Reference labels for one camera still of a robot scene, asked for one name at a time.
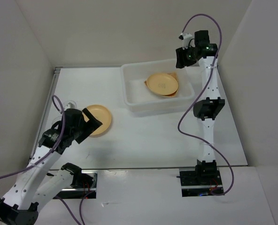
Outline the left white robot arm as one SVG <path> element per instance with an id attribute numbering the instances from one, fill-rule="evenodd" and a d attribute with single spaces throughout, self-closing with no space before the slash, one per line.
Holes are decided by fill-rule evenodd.
<path id="1" fill-rule="evenodd" d="M 68 186 L 89 189 L 93 177 L 72 163 L 63 165 L 45 184 L 42 181 L 73 142 L 80 144 L 101 126 L 86 108 L 65 110 L 62 119 L 43 133 L 27 168 L 0 198 L 0 221 L 6 225 L 33 225 L 43 207 L 62 189 Z"/>

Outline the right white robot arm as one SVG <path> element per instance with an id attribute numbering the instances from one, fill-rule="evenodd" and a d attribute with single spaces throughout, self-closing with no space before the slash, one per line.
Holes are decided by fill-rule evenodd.
<path id="1" fill-rule="evenodd" d="M 199 184 L 206 184 L 218 175 L 214 150 L 215 119 L 225 106 L 218 87 L 217 44 L 210 43 L 209 32 L 200 30 L 190 34 L 181 34 L 182 47 L 176 49 L 176 68 L 182 69 L 198 63 L 201 69 L 202 94 L 194 101 L 193 115 L 202 128 L 197 165 L 193 178 Z"/>

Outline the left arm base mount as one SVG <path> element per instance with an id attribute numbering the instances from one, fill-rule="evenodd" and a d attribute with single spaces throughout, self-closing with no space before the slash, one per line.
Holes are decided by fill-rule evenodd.
<path id="1" fill-rule="evenodd" d="M 96 198 L 97 188 L 97 171 L 82 170 L 76 175 L 76 179 L 71 172 L 50 171 L 46 174 L 48 178 L 53 178 L 61 175 L 62 178 L 68 177 L 65 186 L 62 186 L 60 192 L 57 194 L 62 199 L 82 199 L 86 194 L 90 193 L 85 199 Z"/>

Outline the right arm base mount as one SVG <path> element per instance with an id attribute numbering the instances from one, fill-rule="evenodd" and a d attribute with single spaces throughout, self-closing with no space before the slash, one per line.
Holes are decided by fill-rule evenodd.
<path id="1" fill-rule="evenodd" d="M 212 196 L 212 191 L 215 194 L 224 192 L 219 170 L 214 175 L 202 178 L 193 168 L 181 168 L 176 177 L 180 179 L 183 197 Z"/>

